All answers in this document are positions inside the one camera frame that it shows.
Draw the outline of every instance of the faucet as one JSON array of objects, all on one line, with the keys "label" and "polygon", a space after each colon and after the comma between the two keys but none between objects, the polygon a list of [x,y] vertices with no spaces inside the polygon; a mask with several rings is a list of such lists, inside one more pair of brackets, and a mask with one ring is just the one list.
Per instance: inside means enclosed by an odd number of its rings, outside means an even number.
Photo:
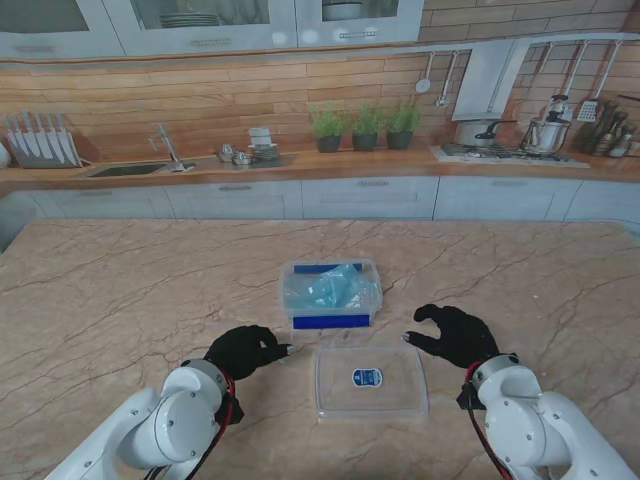
[{"label": "faucet", "polygon": [[169,134],[167,133],[167,130],[164,128],[164,125],[162,125],[161,123],[158,124],[158,133],[153,135],[153,136],[151,136],[151,137],[149,137],[149,143],[151,144],[153,149],[157,151],[158,149],[157,149],[156,144],[154,142],[155,138],[159,138],[160,140],[162,140],[163,145],[165,146],[165,148],[169,152],[169,158],[173,162],[173,166],[171,167],[170,171],[171,172],[184,172],[184,171],[186,171],[186,168],[183,165],[182,160],[180,160],[180,157],[176,153],[176,149],[173,146],[173,142],[171,142],[171,137],[169,137]]}]

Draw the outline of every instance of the glass cabinet door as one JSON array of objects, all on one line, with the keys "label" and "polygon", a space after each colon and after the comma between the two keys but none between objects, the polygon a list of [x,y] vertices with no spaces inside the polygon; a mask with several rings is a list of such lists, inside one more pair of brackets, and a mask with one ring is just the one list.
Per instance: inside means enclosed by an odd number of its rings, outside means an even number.
[{"label": "glass cabinet door", "polygon": [[294,0],[104,0],[127,55],[297,46]]},{"label": "glass cabinet door", "polygon": [[101,0],[0,0],[0,57],[123,54]]},{"label": "glass cabinet door", "polygon": [[298,45],[415,42],[423,0],[296,0]]}]

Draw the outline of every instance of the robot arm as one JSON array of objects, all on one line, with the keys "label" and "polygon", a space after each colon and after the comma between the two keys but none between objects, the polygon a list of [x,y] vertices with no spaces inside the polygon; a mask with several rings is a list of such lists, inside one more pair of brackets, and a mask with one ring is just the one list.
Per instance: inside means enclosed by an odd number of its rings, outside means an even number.
[{"label": "robot arm", "polygon": [[472,376],[486,407],[495,455],[518,480],[539,479],[538,467],[570,467],[562,480],[638,480],[620,455],[568,398],[542,392],[514,355],[480,365]]},{"label": "robot arm", "polygon": [[[516,355],[501,355],[486,324],[455,307],[425,305],[418,322],[432,319],[439,339],[417,332],[403,338],[467,369],[458,403],[469,411],[487,453],[506,479],[541,480],[539,467],[569,467],[562,480],[638,480],[578,407],[542,392],[535,374]],[[484,434],[473,409],[487,410]]]},{"label": "robot arm", "polygon": [[171,372],[160,394],[147,388],[129,397],[47,479],[115,480],[118,460],[152,478],[160,470],[164,479],[192,478],[226,427],[242,418],[234,380],[291,353],[267,328],[228,331],[204,359]]}]

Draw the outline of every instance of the cabinet handle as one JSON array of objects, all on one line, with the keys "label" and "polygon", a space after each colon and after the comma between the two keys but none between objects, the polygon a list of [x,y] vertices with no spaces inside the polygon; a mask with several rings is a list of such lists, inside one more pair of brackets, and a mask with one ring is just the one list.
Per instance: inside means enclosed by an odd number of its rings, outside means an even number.
[{"label": "cabinet handle", "polygon": [[251,185],[237,185],[237,186],[225,185],[223,187],[220,187],[221,192],[233,192],[236,190],[251,190]]},{"label": "cabinet handle", "polygon": [[111,190],[107,190],[104,192],[81,192],[78,194],[81,197],[108,197],[110,195],[113,195],[113,192]]},{"label": "cabinet handle", "polygon": [[346,32],[339,35],[340,38],[365,38],[377,36],[378,32]]},{"label": "cabinet handle", "polygon": [[55,48],[46,45],[31,46],[31,45],[16,45],[13,49],[20,53],[53,53]]},{"label": "cabinet handle", "polygon": [[387,180],[361,180],[356,185],[358,185],[359,187],[386,187],[389,185],[389,182]]},{"label": "cabinet handle", "polygon": [[494,180],[491,185],[494,187],[526,187],[529,182],[523,182],[521,180]]},{"label": "cabinet handle", "polygon": [[214,38],[211,40],[193,40],[191,43],[192,47],[216,47],[218,45],[230,45],[230,38]]}]

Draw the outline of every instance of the wooden countertop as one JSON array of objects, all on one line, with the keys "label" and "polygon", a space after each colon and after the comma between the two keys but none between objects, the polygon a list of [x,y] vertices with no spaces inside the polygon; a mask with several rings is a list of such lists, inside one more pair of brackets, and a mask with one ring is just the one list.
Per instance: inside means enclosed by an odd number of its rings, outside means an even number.
[{"label": "wooden countertop", "polygon": [[576,160],[590,164],[591,168],[440,163],[427,148],[374,152],[345,150],[335,154],[307,151],[297,153],[291,162],[282,167],[248,170],[222,169],[217,159],[207,157],[200,160],[196,169],[191,172],[154,173],[128,177],[87,177],[92,169],[103,168],[105,164],[64,170],[9,168],[0,171],[0,196],[16,190],[92,189],[411,175],[568,178],[640,183],[640,159],[638,158],[616,159],[579,153],[571,155]]}]

